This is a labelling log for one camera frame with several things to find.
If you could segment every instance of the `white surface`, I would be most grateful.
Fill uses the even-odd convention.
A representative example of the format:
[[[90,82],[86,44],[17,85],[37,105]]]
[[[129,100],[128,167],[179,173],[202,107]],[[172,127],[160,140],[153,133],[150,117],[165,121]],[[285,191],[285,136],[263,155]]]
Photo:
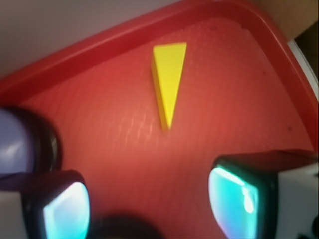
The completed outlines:
[[[311,228],[318,216],[318,164],[284,171],[278,175],[277,239],[315,238]]]
[[[314,94],[318,100],[318,79],[316,78],[316,75],[314,74],[312,68],[310,67],[308,61],[304,57],[303,53],[295,43],[295,41],[288,42],[288,46],[290,47],[292,53],[294,54],[296,60],[298,61],[299,65],[301,66],[301,69],[303,70],[305,76],[308,79],[308,82],[314,91]]]
[[[178,0],[1,0],[0,79],[105,29]]]
[[[18,192],[0,191],[0,238],[27,238]]]

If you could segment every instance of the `yellow triangular block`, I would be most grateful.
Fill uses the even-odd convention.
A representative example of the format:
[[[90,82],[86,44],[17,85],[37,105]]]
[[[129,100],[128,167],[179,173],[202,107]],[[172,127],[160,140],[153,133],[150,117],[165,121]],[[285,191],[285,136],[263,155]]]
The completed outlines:
[[[172,125],[185,53],[185,42],[153,48],[152,74],[163,129]]]

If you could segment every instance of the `dark object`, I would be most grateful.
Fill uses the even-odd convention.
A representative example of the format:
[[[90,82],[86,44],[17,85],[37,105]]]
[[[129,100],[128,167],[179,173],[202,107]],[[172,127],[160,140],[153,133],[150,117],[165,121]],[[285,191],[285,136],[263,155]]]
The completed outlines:
[[[14,114],[30,132],[34,142],[34,169],[36,173],[51,172],[61,168],[62,148],[53,127],[38,114],[19,107],[5,107]]]
[[[89,229],[89,239],[163,239],[151,224],[127,215],[113,215],[97,219]]]
[[[74,235],[79,238],[78,231],[84,238],[90,209],[80,173],[70,170],[12,174],[0,179],[0,191],[20,194],[29,238],[50,239],[61,235],[64,235],[63,238]]]
[[[209,197],[217,223],[229,238],[242,238],[248,232],[253,232],[253,238],[303,238],[312,234],[311,228],[318,235],[316,174],[315,152],[220,156],[209,175]],[[233,215],[228,210],[232,205],[237,205]],[[240,230],[234,218],[245,220]]]
[[[318,237],[318,216],[313,221],[312,231],[313,234]]]

